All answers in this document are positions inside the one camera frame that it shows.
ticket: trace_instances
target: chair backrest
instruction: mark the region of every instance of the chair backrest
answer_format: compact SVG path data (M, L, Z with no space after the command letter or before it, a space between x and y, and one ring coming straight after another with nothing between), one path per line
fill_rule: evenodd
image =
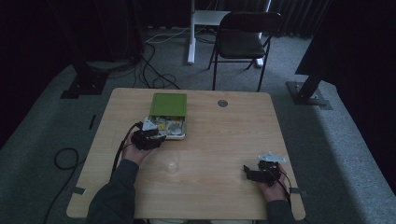
M275 12L233 11L221 20L220 29L241 30L251 33L276 33L282 16Z

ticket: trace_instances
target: stand base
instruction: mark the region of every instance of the stand base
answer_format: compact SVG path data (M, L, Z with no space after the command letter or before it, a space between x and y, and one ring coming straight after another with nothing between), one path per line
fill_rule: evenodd
M61 99L77 99L80 95L100 95L106 85L108 73L91 71L94 75L92 86L83 88L78 85L78 77L75 77L68 91L62 93Z
M300 91L300 88L304 85L303 82L286 82L286 85L288 86L290 95L293 99L293 102L296 105L318 105L320 109L323 110L332 110L332 106L330 105L330 102L328 100L324 100L322 94L320 93L320 90L317 89L315 93L309 98L309 99L304 99L299 97L298 93Z

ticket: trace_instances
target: wooden table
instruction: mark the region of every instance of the wooden table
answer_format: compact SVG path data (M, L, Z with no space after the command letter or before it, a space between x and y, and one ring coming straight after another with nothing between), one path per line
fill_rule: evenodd
M165 141L140 166L135 182L136 218L266 219L265 203L243 165L257 170L258 155L272 151L297 187L271 96L263 92L115 89L110 97L77 187L67 208L85 217L95 193L108 182L112 163L129 128L148 115L154 92L187 93L184 140ZM221 107L219 100L228 105ZM167 161L178 159L170 173ZM299 194L291 195L296 219L305 216Z

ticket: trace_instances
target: black chair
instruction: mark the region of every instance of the black chair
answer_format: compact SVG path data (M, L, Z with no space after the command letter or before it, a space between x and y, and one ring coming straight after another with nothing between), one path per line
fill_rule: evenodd
M246 68L248 70L256 59L263 58L262 74L257 89L260 91L271 38L279 30L281 22L282 16L274 12L235 11L225 15L220 22L207 68L210 69L211 64L215 64L212 91L216 87L218 63L250 63ZM265 36L263 43L260 33L262 33L262 37ZM228 61L219 61L219 56L228 59Z

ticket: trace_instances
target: chair leg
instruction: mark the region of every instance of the chair leg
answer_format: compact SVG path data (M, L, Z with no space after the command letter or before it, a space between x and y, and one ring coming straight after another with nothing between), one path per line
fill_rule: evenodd
M248 69L251 67L251 65L253 65L253 64L254 64L254 61L255 61L255 59L252 59L252 60L251 60L251 62L250 62L250 64L248 65L248 67L247 67L247 68L245 68L245 70L248 70Z
M207 67L207 70L209 70L209 69L210 69L210 66L212 65L212 62L213 62L213 55L215 55L215 48L216 48L216 45L213 47L212 55L210 56L210 62L209 62L209 66Z
M262 88L262 80L264 78L265 65L267 65L267 58L268 58L268 55L265 55L264 61L262 62L262 73L260 75L259 87L257 88L257 91L260 91L260 89Z
M215 69L213 71L213 84L212 84L212 91L216 88L216 74L218 71L218 53L216 52L215 55Z

